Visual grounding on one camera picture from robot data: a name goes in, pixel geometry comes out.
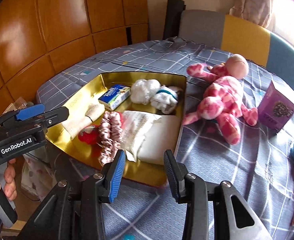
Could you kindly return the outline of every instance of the gold box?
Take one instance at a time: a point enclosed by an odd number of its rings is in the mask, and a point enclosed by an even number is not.
[[[89,103],[93,98],[98,99],[103,95],[112,85],[121,84],[125,86],[132,86],[138,79],[157,79],[160,84],[166,86],[176,86],[183,89],[182,95],[179,96],[175,114],[182,121],[184,115],[184,104],[186,94],[186,77],[178,74],[156,73],[156,72],[110,72],[101,73],[88,84],[82,87],[75,93],[65,104],[69,109],[69,118],[76,115],[84,116]],[[115,111],[123,112],[124,110],[143,111],[153,114],[162,114],[159,110],[152,107],[150,104],[134,104],[130,97],[127,98]],[[100,124],[101,117],[94,122]],[[177,133],[177,144],[175,148],[175,156],[178,151],[182,126]],[[88,145],[79,141],[78,137],[70,140],[69,133],[63,128],[62,124],[57,124],[48,129],[46,134],[47,139],[52,142],[59,149],[71,157],[89,165],[96,169],[101,169],[98,162],[98,156],[101,148],[98,145]],[[167,182],[166,172],[164,166],[151,163],[137,161],[130,162],[126,160],[123,177],[138,183],[146,184],[152,187],[164,186]]]

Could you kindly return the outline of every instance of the wooden cabinet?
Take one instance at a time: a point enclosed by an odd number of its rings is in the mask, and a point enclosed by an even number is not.
[[[2,0],[0,114],[95,53],[147,40],[146,0]]]

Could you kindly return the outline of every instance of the bed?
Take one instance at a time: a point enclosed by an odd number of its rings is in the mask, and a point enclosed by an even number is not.
[[[177,73],[188,77],[186,112],[195,111],[209,85],[186,73],[194,63],[215,65],[225,62],[229,52],[196,44],[179,37],[147,41],[111,49],[79,62],[43,84],[37,91],[38,103],[46,111],[62,106],[75,92],[102,72],[153,71]],[[265,68],[249,63],[249,74],[240,82],[243,101],[258,106],[271,80],[289,86]],[[258,123],[254,127],[238,119],[242,140],[236,146],[226,143],[215,122],[199,120],[183,127],[177,161],[206,181],[231,181],[262,220],[273,239],[290,239],[294,228],[294,161],[288,155],[294,141],[294,115],[275,134]],[[53,145],[50,162],[56,179],[83,180],[93,168],[69,158]],[[178,205],[169,188],[149,193],[121,185],[113,204],[104,204],[107,239],[181,239],[186,205]],[[209,234],[214,238],[213,208],[209,206]]]

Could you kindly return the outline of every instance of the curtain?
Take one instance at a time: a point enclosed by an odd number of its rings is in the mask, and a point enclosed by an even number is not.
[[[273,0],[235,0],[230,14],[267,27],[271,20]]]

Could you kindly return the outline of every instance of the pink stuffed animal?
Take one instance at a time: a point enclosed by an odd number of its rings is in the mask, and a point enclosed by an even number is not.
[[[213,82],[204,93],[197,111],[187,114],[183,125],[191,124],[200,118],[216,119],[225,140],[232,145],[240,141],[240,128],[236,118],[243,116],[246,122],[254,126],[258,120],[256,107],[248,109],[242,102],[243,88],[237,79],[248,74],[248,63],[241,55],[231,56],[225,64],[208,67],[205,64],[193,64],[187,68],[190,76]]]

